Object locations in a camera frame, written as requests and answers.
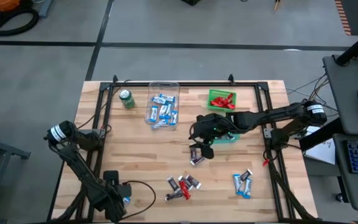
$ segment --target candy bar wrapper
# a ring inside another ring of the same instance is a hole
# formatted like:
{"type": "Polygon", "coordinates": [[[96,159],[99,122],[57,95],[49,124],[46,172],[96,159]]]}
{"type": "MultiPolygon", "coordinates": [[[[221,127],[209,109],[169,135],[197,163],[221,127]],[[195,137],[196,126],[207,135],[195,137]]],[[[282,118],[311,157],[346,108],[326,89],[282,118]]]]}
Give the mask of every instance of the candy bar wrapper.
{"type": "Polygon", "coordinates": [[[164,100],[169,101],[169,102],[172,102],[172,103],[175,102],[175,97],[174,96],[167,96],[167,95],[164,95],[164,94],[160,93],[160,97],[163,98],[164,100]]]}
{"type": "Polygon", "coordinates": [[[190,163],[191,163],[191,165],[193,165],[193,166],[197,166],[197,164],[199,164],[201,161],[203,161],[205,159],[205,157],[203,157],[203,156],[199,156],[199,157],[197,157],[196,159],[192,159],[191,161],[190,161],[190,163]]]}
{"type": "Polygon", "coordinates": [[[247,180],[246,180],[246,188],[244,189],[244,194],[242,195],[246,199],[251,198],[251,186],[252,186],[252,179],[247,178],[247,180]]]}
{"type": "Polygon", "coordinates": [[[242,181],[240,174],[233,174],[234,179],[234,190],[236,191],[236,195],[243,195],[244,190],[242,189],[242,181]]]}
{"type": "Polygon", "coordinates": [[[173,107],[172,104],[168,104],[167,112],[165,113],[165,118],[167,118],[167,119],[171,118],[172,107],[173,107]]]}
{"type": "Polygon", "coordinates": [[[152,106],[152,114],[150,115],[151,122],[157,121],[157,112],[158,112],[158,106],[152,106]]]}
{"type": "Polygon", "coordinates": [[[178,112],[177,111],[172,111],[172,119],[171,119],[171,123],[169,125],[175,125],[178,122],[178,112]]]}
{"type": "Polygon", "coordinates": [[[186,180],[189,181],[195,188],[200,189],[201,183],[198,182],[194,177],[187,175],[186,180]]]}
{"type": "Polygon", "coordinates": [[[162,119],[157,124],[153,124],[152,129],[162,128],[162,127],[165,127],[166,125],[167,125],[167,120],[162,119]]]}
{"type": "Polygon", "coordinates": [[[122,201],[124,202],[124,207],[128,206],[131,203],[131,199],[129,197],[124,197],[122,201]]]}
{"type": "Polygon", "coordinates": [[[154,103],[158,103],[158,104],[161,104],[161,105],[165,105],[165,103],[167,102],[165,99],[161,98],[161,97],[153,97],[152,98],[153,102],[154,103]]]}
{"type": "Polygon", "coordinates": [[[182,175],[178,178],[178,181],[185,181],[187,189],[193,189],[193,185],[188,180],[184,179],[182,175]]]}
{"type": "Polygon", "coordinates": [[[169,200],[172,200],[174,198],[179,198],[179,197],[182,197],[182,196],[183,196],[182,192],[179,191],[179,192],[175,192],[175,193],[172,193],[172,194],[167,194],[165,196],[165,200],[169,201],[169,200]]]}
{"type": "Polygon", "coordinates": [[[168,177],[167,182],[169,185],[171,185],[173,191],[179,192],[180,191],[180,187],[179,185],[176,183],[175,179],[173,178],[173,176],[168,177]]]}
{"type": "Polygon", "coordinates": [[[165,118],[165,115],[167,113],[167,109],[168,109],[168,106],[167,105],[162,105],[161,106],[161,109],[160,109],[160,119],[164,119],[165,118]]]}
{"type": "Polygon", "coordinates": [[[196,159],[197,158],[197,151],[195,147],[190,148],[190,159],[196,159]]]}
{"type": "Polygon", "coordinates": [[[248,178],[252,174],[253,173],[251,172],[251,170],[247,169],[243,174],[241,174],[240,178],[241,178],[242,181],[245,181],[246,178],[248,178]]]}

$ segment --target blue candy wrapper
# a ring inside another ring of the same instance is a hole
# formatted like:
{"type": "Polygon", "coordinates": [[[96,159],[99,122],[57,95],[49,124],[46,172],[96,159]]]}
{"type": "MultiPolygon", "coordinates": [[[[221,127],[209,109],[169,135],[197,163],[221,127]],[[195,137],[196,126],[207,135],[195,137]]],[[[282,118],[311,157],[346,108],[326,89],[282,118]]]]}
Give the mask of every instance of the blue candy wrapper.
{"type": "Polygon", "coordinates": [[[152,106],[152,114],[150,115],[150,121],[157,121],[158,106],[152,106]]]}
{"type": "Polygon", "coordinates": [[[169,101],[169,102],[172,102],[172,103],[175,102],[175,97],[174,96],[167,96],[167,95],[164,95],[164,94],[160,93],[160,97],[163,98],[164,100],[169,101]]]}
{"type": "Polygon", "coordinates": [[[252,185],[252,179],[249,177],[246,179],[246,188],[244,189],[244,194],[242,195],[246,199],[251,198],[251,185],[252,185]]]}
{"type": "Polygon", "coordinates": [[[167,112],[165,113],[165,118],[170,119],[172,114],[172,108],[174,107],[172,104],[167,105],[167,112]]]}
{"type": "Polygon", "coordinates": [[[242,181],[240,178],[240,174],[233,174],[234,179],[234,189],[236,190],[236,195],[243,195],[244,191],[242,189],[242,181]]]}
{"type": "Polygon", "coordinates": [[[178,122],[178,112],[177,111],[172,111],[172,119],[171,122],[169,123],[169,125],[175,125],[178,122]]]}
{"type": "Polygon", "coordinates": [[[124,202],[124,207],[128,206],[131,203],[131,199],[129,197],[124,197],[122,201],[124,202]]]}
{"type": "Polygon", "coordinates": [[[168,109],[168,106],[167,105],[162,105],[161,106],[161,109],[160,109],[160,119],[164,119],[165,118],[165,115],[167,114],[167,109],[168,109]]]}

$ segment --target black floor stripe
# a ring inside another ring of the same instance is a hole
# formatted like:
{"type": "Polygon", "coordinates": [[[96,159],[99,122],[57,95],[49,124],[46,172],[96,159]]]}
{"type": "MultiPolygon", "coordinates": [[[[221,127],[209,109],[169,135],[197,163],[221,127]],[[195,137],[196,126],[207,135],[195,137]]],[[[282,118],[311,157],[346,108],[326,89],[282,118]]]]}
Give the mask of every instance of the black floor stripe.
{"type": "Polygon", "coordinates": [[[96,42],[48,42],[48,41],[11,41],[0,40],[0,45],[11,46],[56,46],[56,47],[94,47],[96,42]]]}
{"type": "Polygon", "coordinates": [[[107,27],[107,23],[109,22],[109,17],[110,17],[110,12],[113,2],[114,0],[109,0],[109,2],[107,3],[106,12],[104,13],[102,25],[99,30],[98,39],[96,41],[96,46],[94,47],[91,61],[89,63],[88,71],[86,72],[85,81],[90,81],[92,79],[94,67],[96,65],[96,61],[98,60],[100,48],[102,46],[103,37],[104,34],[106,33],[106,27],[107,27]]]}
{"type": "Polygon", "coordinates": [[[233,50],[317,50],[345,51],[346,46],[304,46],[304,45],[252,45],[252,44],[161,44],[161,43],[102,43],[102,47],[151,48],[151,49],[233,49],[233,50]]]}

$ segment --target red object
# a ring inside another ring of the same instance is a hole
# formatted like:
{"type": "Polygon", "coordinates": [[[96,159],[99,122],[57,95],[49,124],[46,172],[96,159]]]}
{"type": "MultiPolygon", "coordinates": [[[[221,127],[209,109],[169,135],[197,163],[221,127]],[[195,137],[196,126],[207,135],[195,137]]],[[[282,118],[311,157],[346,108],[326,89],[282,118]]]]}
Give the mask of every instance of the red object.
{"type": "Polygon", "coordinates": [[[266,159],[265,162],[262,164],[262,166],[266,166],[269,162],[270,160],[266,159]]]}
{"type": "Polygon", "coordinates": [[[230,95],[227,98],[223,98],[221,96],[216,97],[213,101],[211,101],[211,105],[212,106],[218,106],[218,107],[222,107],[222,108],[229,108],[229,109],[234,109],[236,106],[234,106],[232,104],[234,94],[230,93],[230,95]]]}
{"type": "Polygon", "coordinates": [[[181,192],[182,192],[183,196],[185,196],[186,200],[189,200],[191,195],[190,195],[189,191],[187,190],[185,181],[183,181],[183,180],[179,181],[179,185],[180,185],[181,192]]]}

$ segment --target black hose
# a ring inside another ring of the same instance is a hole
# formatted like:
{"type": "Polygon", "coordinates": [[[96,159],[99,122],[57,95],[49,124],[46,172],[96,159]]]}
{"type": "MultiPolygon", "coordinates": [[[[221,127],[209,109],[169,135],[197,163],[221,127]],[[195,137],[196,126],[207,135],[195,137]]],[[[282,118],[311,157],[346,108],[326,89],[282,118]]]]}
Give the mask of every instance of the black hose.
{"type": "Polygon", "coordinates": [[[1,30],[0,37],[21,34],[23,32],[31,30],[38,23],[38,20],[40,19],[38,12],[32,8],[27,7],[27,8],[18,8],[11,12],[4,13],[4,15],[0,18],[0,27],[2,27],[7,21],[11,20],[13,17],[16,17],[24,13],[32,14],[31,21],[19,28],[15,28],[11,30],[1,30]]]}

